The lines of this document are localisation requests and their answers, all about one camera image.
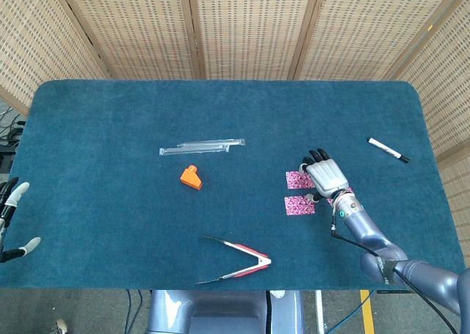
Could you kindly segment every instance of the yellow tape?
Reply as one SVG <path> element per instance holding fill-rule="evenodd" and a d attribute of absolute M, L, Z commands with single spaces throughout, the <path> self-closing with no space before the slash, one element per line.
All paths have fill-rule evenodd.
<path fill-rule="evenodd" d="M 361 302 L 369 296 L 369 290 L 361 290 Z M 362 317 L 364 319 L 364 333 L 375 334 L 374 320 L 372 319 L 372 308 L 370 306 L 370 299 L 362 305 Z"/>

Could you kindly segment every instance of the orange object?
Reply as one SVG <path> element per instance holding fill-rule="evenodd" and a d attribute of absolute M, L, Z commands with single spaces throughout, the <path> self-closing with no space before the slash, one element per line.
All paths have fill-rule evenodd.
<path fill-rule="evenodd" d="M 183 184 L 194 187 L 195 189 L 200 189 L 203 186 L 203 182 L 200 180 L 197 167 L 194 165 L 188 166 L 187 169 L 184 169 L 183 175 L 179 178 Z"/>

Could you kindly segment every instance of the floor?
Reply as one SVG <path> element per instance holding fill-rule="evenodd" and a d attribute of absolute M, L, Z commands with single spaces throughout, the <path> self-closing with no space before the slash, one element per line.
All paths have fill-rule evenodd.
<path fill-rule="evenodd" d="M 6 108 L 0 101 L 0 112 Z M 0 125 L 9 124 L 14 116 L 14 111 L 9 112 Z M 0 181 L 6 179 L 6 175 L 0 174 Z M 139 297 L 137 291 L 131 294 L 134 312 Z M 145 333 L 148 320 L 150 292 L 143 291 L 142 295 L 142 308 L 132 330 L 135 334 Z M 322 298 L 326 330 L 361 301 L 358 291 L 323 291 Z M 303 292 L 303 303 L 305 334 L 317 333 L 314 292 Z M 415 294 L 375 294 L 371 304 L 375 333 L 449 333 L 441 319 Z M 128 305 L 123 289 L 0 288 L 0 334 L 49 333 L 58 318 L 68 323 L 70 334 L 124 333 Z M 447 310 L 442 311 L 458 330 L 460 319 Z M 364 333 L 362 312 L 357 312 L 335 333 Z"/>

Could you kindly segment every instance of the woven screen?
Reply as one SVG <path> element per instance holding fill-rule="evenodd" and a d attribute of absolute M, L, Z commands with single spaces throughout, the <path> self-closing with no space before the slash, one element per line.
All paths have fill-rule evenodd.
<path fill-rule="evenodd" d="M 452 13 L 400 79 L 420 94 L 436 155 L 470 138 L 470 0 Z"/>
<path fill-rule="evenodd" d="M 181 0 L 68 1 L 114 76 L 193 78 Z"/>
<path fill-rule="evenodd" d="M 208 79 L 287 79 L 308 0 L 198 0 Z"/>
<path fill-rule="evenodd" d="M 103 78 L 58 0 L 0 0 L 0 90 L 25 114 L 49 79 Z"/>
<path fill-rule="evenodd" d="M 470 265 L 470 156 L 441 169 L 455 228 L 467 266 Z"/>
<path fill-rule="evenodd" d="M 442 0 L 324 0 L 299 79 L 381 79 Z"/>

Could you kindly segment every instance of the pink patterned card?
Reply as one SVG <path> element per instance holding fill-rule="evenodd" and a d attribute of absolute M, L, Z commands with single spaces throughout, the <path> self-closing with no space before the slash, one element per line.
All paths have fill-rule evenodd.
<path fill-rule="evenodd" d="M 286 171 L 286 180 L 288 189 L 313 189 L 314 182 L 308 174 L 302 174 L 298 171 Z"/>
<path fill-rule="evenodd" d="M 315 204 L 305 196 L 285 197 L 287 215 L 315 214 Z"/>

